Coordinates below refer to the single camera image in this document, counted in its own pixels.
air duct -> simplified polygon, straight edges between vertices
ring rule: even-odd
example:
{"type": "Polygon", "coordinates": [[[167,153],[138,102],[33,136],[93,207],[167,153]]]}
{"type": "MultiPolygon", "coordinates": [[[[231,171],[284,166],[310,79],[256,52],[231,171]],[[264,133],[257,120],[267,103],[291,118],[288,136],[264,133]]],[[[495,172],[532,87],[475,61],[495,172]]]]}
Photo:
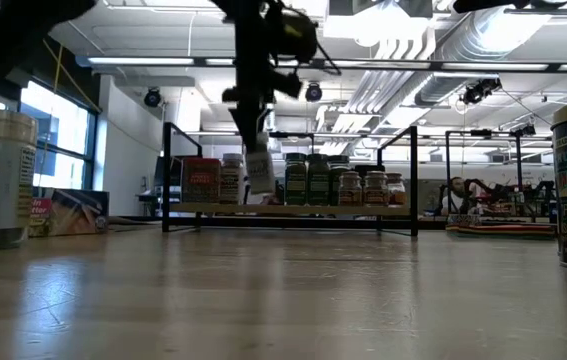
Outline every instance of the air duct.
{"type": "MultiPolygon", "coordinates": [[[[439,46],[433,58],[448,61],[498,61],[532,37],[551,17],[545,15],[509,15],[507,7],[477,11],[439,46]]],[[[399,127],[418,120],[429,110],[406,118],[402,104],[434,105],[449,97],[463,86],[468,78],[438,78],[427,73],[414,74],[394,94],[381,111],[391,125],[399,127]]]]}
{"type": "MultiPolygon", "coordinates": [[[[499,61],[530,39],[551,16],[508,15],[507,7],[478,11],[434,54],[446,61],[499,61]]],[[[417,105],[435,105],[465,84],[464,78],[431,78],[414,98],[417,105]]]]}

ceiling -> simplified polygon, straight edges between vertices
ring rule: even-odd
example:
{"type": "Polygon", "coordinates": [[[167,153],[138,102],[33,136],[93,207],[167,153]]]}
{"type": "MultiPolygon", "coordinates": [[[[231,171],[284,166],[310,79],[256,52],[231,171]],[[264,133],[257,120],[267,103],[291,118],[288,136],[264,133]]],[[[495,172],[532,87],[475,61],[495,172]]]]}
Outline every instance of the ceiling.
{"type": "MultiPolygon", "coordinates": [[[[124,5],[123,0],[111,0],[110,5],[124,5]]],[[[328,0],[294,0],[293,4],[307,10],[314,18],[325,13],[328,0]]],[[[205,0],[127,0],[127,6],[197,6],[213,7],[205,0]]],[[[452,29],[462,17],[457,14],[431,21],[436,29],[436,40],[452,29]]],[[[321,35],[323,25],[319,28],[321,35]]],[[[92,56],[226,56],[234,55],[234,34],[231,25],[223,24],[218,14],[192,15],[174,12],[158,13],[147,10],[110,9],[104,2],[88,14],[71,23],[59,25],[52,36],[77,55],[92,56]]],[[[322,45],[334,58],[371,58],[378,46],[364,47],[353,39],[320,37],[322,45]]],[[[554,17],[541,27],[527,42],[510,53],[512,61],[567,61],[567,18],[554,17]]],[[[203,110],[202,130],[232,130],[228,106],[221,104],[221,93],[234,83],[233,69],[125,67],[101,69],[126,79],[188,76],[209,107],[203,110]]],[[[323,104],[347,102],[353,95],[364,71],[345,71],[335,77],[318,70],[302,70],[305,81],[318,81],[323,88],[321,103],[307,103],[304,99],[290,99],[277,95],[275,111],[281,130],[306,131],[312,129],[316,112],[323,104]]],[[[457,96],[441,103],[423,116],[428,132],[442,133],[448,128],[498,128],[517,118],[526,119],[530,111],[537,113],[537,132],[548,133],[552,114],[567,103],[567,75],[501,76],[505,91],[495,93],[467,112],[457,106],[457,96]]],[[[167,97],[177,97],[178,89],[165,88],[167,97]]]]}

spice jar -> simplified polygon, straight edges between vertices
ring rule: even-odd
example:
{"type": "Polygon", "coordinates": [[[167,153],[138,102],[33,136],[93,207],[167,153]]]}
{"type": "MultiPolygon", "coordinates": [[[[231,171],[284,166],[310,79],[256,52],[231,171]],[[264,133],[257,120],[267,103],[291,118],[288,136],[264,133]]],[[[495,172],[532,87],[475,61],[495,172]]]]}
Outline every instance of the spice jar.
{"type": "Polygon", "coordinates": [[[407,204],[407,192],[405,191],[405,184],[401,179],[399,173],[387,174],[387,192],[388,203],[390,205],[405,205],[407,204]]]}
{"type": "Polygon", "coordinates": [[[327,155],[310,154],[307,157],[307,203],[309,205],[330,204],[330,166],[327,155]]]}
{"type": "Polygon", "coordinates": [[[341,174],[350,171],[350,157],[347,155],[328,156],[327,162],[330,165],[330,205],[337,206],[341,174]]]}
{"type": "Polygon", "coordinates": [[[387,205],[387,177],[382,171],[369,171],[365,176],[363,202],[369,206],[387,205]]]}
{"type": "Polygon", "coordinates": [[[305,205],[306,183],[305,154],[285,154],[285,205],[305,205]]]}
{"type": "Polygon", "coordinates": [[[361,206],[361,177],[356,171],[346,171],[339,179],[339,205],[361,206]]]}
{"type": "Polygon", "coordinates": [[[221,165],[221,204],[238,205],[243,192],[243,155],[223,154],[221,165]]]}

wooden shelf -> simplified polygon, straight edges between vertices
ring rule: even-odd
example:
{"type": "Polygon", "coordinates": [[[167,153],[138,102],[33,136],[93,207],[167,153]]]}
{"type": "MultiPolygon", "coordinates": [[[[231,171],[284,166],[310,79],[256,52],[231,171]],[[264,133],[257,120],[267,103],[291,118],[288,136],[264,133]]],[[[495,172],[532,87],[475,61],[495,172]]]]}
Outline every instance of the wooden shelf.
{"type": "Polygon", "coordinates": [[[258,214],[334,214],[334,215],[409,215],[404,206],[283,206],[283,205],[224,205],[185,203],[170,205],[171,212],[203,213],[258,213],[258,214]]]}

white wall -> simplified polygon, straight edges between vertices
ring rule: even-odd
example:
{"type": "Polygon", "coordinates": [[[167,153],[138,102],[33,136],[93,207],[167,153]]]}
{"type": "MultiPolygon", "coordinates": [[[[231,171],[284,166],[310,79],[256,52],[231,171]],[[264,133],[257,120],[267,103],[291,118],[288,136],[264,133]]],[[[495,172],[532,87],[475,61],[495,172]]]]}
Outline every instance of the white wall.
{"type": "Polygon", "coordinates": [[[94,188],[110,193],[110,215],[142,215],[136,198],[150,186],[161,151],[161,119],[143,109],[114,85],[112,76],[101,78],[94,188]]]}

